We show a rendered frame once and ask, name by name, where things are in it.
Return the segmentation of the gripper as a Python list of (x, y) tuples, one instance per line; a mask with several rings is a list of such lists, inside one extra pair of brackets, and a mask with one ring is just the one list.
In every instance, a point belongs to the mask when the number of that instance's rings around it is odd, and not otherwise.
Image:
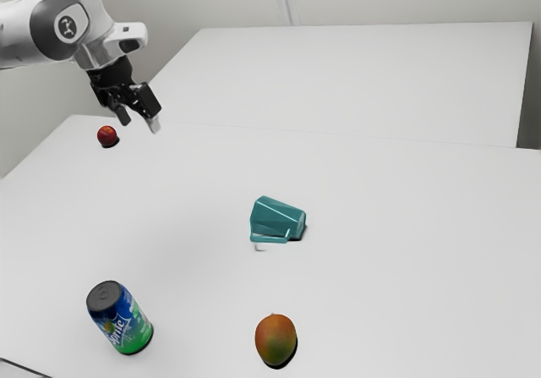
[(114, 113), (122, 126), (131, 122), (126, 105), (145, 120), (152, 134), (161, 130), (158, 118), (161, 104), (147, 83), (135, 83), (132, 78), (133, 67), (127, 56), (86, 73), (100, 105), (108, 108), (114, 106)]

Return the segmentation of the teal faceted mug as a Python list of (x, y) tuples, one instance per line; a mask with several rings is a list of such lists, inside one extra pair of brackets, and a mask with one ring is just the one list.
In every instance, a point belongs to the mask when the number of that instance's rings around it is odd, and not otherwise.
[(294, 206), (261, 196), (249, 218), (249, 239), (253, 243), (286, 244), (302, 239), (306, 212)]

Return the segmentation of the red apple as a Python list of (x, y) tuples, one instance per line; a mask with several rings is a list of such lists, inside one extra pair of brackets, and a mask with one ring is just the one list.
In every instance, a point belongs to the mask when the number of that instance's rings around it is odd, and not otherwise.
[(117, 131), (109, 125), (101, 126), (96, 133), (96, 138), (104, 148), (114, 146), (118, 142)]

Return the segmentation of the green and blue soda can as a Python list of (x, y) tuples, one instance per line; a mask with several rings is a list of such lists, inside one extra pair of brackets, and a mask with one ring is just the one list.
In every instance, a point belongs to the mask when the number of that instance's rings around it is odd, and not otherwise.
[(121, 283), (104, 281), (87, 295), (86, 308), (90, 318), (121, 354), (132, 355), (150, 343), (154, 328), (134, 296)]

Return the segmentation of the orange green mango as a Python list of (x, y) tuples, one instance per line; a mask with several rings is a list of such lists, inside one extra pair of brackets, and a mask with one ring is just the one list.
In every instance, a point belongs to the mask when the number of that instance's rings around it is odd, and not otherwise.
[(254, 344), (264, 363), (273, 367), (285, 364), (298, 344), (295, 325), (285, 315), (267, 315), (256, 326)]

